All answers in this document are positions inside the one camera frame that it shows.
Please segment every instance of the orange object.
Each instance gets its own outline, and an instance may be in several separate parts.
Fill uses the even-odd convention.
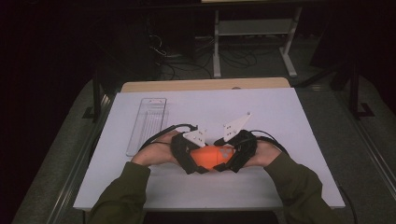
[[[207,146],[192,150],[190,155],[195,163],[205,167],[207,170],[213,170],[213,167],[226,163],[233,155],[232,147]]]

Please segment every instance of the hand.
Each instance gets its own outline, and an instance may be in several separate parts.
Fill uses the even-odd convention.
[[[247,161],[244,167],[249,166],[262,166],[265,167],[276,159],[281,151],[271,143],[258,141],[256,154]]]
[[[131,162],[144,166],[159,165],[167,162],[178,164],[170,147],[172,137],[177,134],[178,131],[171,131],[158,137],[152,144],[144,147],[134,155]]]

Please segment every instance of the wire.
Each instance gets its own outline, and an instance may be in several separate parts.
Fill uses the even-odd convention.
[[[250,141],[257,142],[257,139],[256,139],[256,138],[247,138],[247,139],[244,139],[244,140],[242,140],[242,141],[236,143],[233,147],[239,147],[239,146],[242,145],[243,143],[250,142]]]
[[[215,44],[215,38],[213,38],[213,36],[208,36],[207,39],[209,39],[209,42],[199,48],[197,48],[195,51],[200,51],[202,49],[207,49],[209,47],[212,47]]]
[[[237,46],[244,47],[248,42],[246,39],[244,40],[245,41],[239,43]],[[273,50],[267,50],[263,53],[255,52],[256,50],[259,49],[261,45],[262,43],[258,43],[251,50],[231,50],[230,45],[224,45],[222,46],[222,49],[226,50],[226,52],[230,55],[226,55],[224,52],[222,52],[219,53],[219,56],[225,63],[227,63],[231,67],[241,68],[241,69],[249,68],[250,66],[257,64],[258,62],[257,56],[266,55],[275,51],[275,49],[273,49]]]
[[[153,49],[154,51],[156,51],[157,53],[160,54],[160,56],[166,57],[167,53],[165,50],[162,50],[161,47],[163,46],[163,41],[161,40],[161,38],[157,35],[150,35],[149,37],[155,37],[157,38],[157,40],[160,41],[158,47],[153,46],[153,43],[150,43],[150,48]]]
[[[343,192],[344,196],[346,197],[347,202],[349,203],[350,210],[352,211],[353,215],[353,223],[358,224],[358,216],[356,215],[355,207],[352,204],[352,201],[350,200],[349,196],[347,195],[347,192],[344,190],[343,186],[336,181],[337,187]]]
[[[250,131],[250,132],[251,132],[251,133],[265,133],[265,134],[267,134],[268,136],[270,136],[272,139],[274,139],[274,140],[276,141],[276,139],[275,139],[271,134],[266,133],[266,132],[264,132],[264,131],[253,130],[253,131]]]
[[[175,71],[175,68],[173,67],[173,66],[171,66],[170,64],[168,64],[168,63],[163,63],[163,65],[166,65],[166,66],[168,66],[168,67],[170,67],[171,69],[172,69],[172,74],[169,74],[169,73],[162,73],[162,74],[164,74],[164,75],[171,75],[172,77],[169,79],[169,80],[174,80],[174,78],[175,77],[178,77],[178,79],[180,79],[180,76],[178,76],[178,75],[176,75],[176,71]]]
[[[180,128],[180,127],[188,127],[190,128],[190,131],[195,131],[198,128],[195,126],[192,126],[191,124],[186,124],[186,123],[182,123],[182,124],[178,124],[178,125],[172,125],[162,131],[160,131],[159,133],[156,133],[154,135],[152,135],[148,140],[146,140],[146,142],[143,144],[143,146],[141,146],[139,148],[138,151],[141,151],[143,148],[145,148],[146,146],[148,146],[149,144],[151,144],[151,142],[153,142],[155,139],[157,139],[158,137],[160,137],[161,135],[164,135],[166,133],[169,133],[173,130],[175,130],[176,128]]]
[[[202,56],[204,56],[207,53],[208,52],[203,53],[197,59],[201,58]],[[197,64],[197,63],[191,63],[191,62],[183,62],[183,63],[180,63],[180,62],[163,62],[163,64],[171,67],[173,69],[174,73],[175,73],[175,69],[178,69],[178,70],[181,70],[181,71],[204,70],[204,71],[206,71],[208,73],[209,78],[212,78],[212,74],[210,73],[210,71],[207,68],[205,68],[209,64],[211,58],[212,58],[212,54],[209,54],[209,57],[205,61],[204,65],[200,65],[200,64]],[[181,66],[182,65],[187,65],[187,66],[192,66],[192,67],[191,68],[183,68],[183,67],[178,66],[178,65],[181,65]]]
[[[164,80],[175,80],[175,77],[178,80],[181,80],[181,77],[179,75],[176,75],[176,74],[163,73],[163,72],[161,72],[160,74],[163,75],[163,79]]]

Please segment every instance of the olive green sleeve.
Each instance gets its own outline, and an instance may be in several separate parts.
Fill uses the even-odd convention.
[[[91,210],[89,223],[138,223],[149,174],[148,167],[126,162],[120,177],[105,189]]]
[[[294,223],[341,223],[322,197],[322,184],[313,171],[281,153],[264,168],[274,180],[286,220]]]

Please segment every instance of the table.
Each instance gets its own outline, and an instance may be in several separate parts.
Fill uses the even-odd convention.
[[[186,121],[207,127],[208,144],[219,138],[218,130],[222,129],[223,121],[230,121],[226,119],[245,111],[236,109],[238,106],[249,109],[256,118],[247,123],[246,129],[264,126],[265,131],[282,143],[297,162],[318,174],[323,183],[323,198],[329,206],[345,206],[295,90],[290,88],[288,81],[285,78],[242,78],[126,83],[111,108],[75,208],[89,211],[105,187],[120,175],[124,163],[130,160],[125,151],[137,105],[141,98],[159,96],[168,99],[169,125]],[[210,100],[191,103],[200,97]],[[148,211],[269,210],[282,207],[271,178],[260,167],[245,168],[238,174],[227,171],[205,175],[186,175],[174,164],[150,169],[145,204]]]
[[[190,0],[190,1],[107,1],[88,0],[82,3],[91,13],[110,13],[119,11],[124,13],[155,12],[155,11],[194,11],[215,10],[214,20],[214,53],[213,53],[213,77],[221,77],[219,59],[219,37],[226,35],[287,35],[283,46],[279,47],[282,60],[288,70],[290,77],[296,77],[297,72],[289,56],[292,39],[298,25],[302,8],[306,6],[328,5],[340,0]],[[242,20],[222,21],[219,12],[223,9],[237,8],[271,8],[271,7],[295,8],[294,14],[287,18],[276,18],[266,20]]]

